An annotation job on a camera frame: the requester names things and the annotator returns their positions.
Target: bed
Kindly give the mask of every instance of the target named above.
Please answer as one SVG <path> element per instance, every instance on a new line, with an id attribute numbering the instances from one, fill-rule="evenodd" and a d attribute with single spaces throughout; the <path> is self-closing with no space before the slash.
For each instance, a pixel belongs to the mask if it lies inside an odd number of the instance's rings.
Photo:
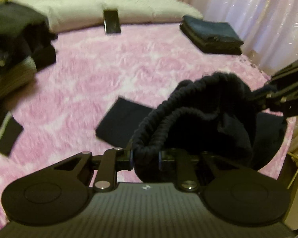
<path id="1" fill-rule="evenodd" d="M 102 26 L 60 33 L 53 43 L 57 62 L 13 93 L 6 105 L 24 127 L 9 158 L 0 154 L 0 196 L 12 181 L 81 151 L 103 154 L 111 146 L 95 127 L 118 96 L 156 107 L 184 79 L 214 71 L 234 72 L 251 89 L 268 79 L 245 57 L 207 55 L 179 30 L 179 23 L 123 25 L 121 35 Z M 261 173 L 277 179 L 295 119 L 284 142 Z M 139 182 L 133 171 L 118 181 Z M 0 203 L 0 229 L 7 223 Z"/>

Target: sheer curtain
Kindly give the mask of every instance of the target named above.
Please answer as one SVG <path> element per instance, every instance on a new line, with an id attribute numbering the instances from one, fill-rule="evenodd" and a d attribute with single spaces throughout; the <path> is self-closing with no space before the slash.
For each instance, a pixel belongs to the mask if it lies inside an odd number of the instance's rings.
<path id="1" fill-rule="evenodd" d="M 298 0 L 184 0 L 205 20 L 227 21 L 242 51 L 267 74 L 298 59 Z"/>

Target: pink blanket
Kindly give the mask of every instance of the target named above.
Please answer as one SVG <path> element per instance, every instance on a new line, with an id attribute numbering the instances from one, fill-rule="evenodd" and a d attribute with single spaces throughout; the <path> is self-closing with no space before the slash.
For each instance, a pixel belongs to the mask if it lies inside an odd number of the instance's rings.
<path id="1" fill-rule="evenodd" d="M 0 196 L 12 181 L 81 151 L 102 154 L 110 145 L 95 137 L 95 127 L 117 97 L 155 107 L 183 79 L 214 71 L 234 72 L 252 89 L 269 78 L 245 56 L 206 55 L 179 30 L 179 24 L 130 25 L 107 36 L 102 27 L 60 34 L 57 63 L 7 99 L 24 127 L 9 158 L 0 154 Z M 284 143 L 260 170 L 277 178 L 289 147 L 294 119 Z M 118 181 L 138 182 L 133 171 Z M 0 203 L 0 229 L 7 219 Z"/>

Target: phone screen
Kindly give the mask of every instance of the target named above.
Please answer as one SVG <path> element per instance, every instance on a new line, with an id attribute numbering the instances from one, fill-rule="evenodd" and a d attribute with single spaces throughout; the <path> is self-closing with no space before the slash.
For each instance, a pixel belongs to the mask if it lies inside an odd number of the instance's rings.
<path id="1" fill-rule="evenodd" d="M 121 33 L 117 10 L 104 10 L 104 25 L 106 34 Z"/>

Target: white comforter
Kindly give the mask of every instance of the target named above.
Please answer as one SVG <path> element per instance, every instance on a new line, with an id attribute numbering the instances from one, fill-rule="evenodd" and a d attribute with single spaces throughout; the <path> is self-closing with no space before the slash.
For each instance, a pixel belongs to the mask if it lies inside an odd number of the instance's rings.
<path id="1" fill-rule="evenodd" d="M 13 0 L 46 15 L 54 33 L 97 25 L 104 9 L 118 9 L 126 23 L 179 22 L 183 15 L 202 17 L 192 6 L 177 0 Z"/>

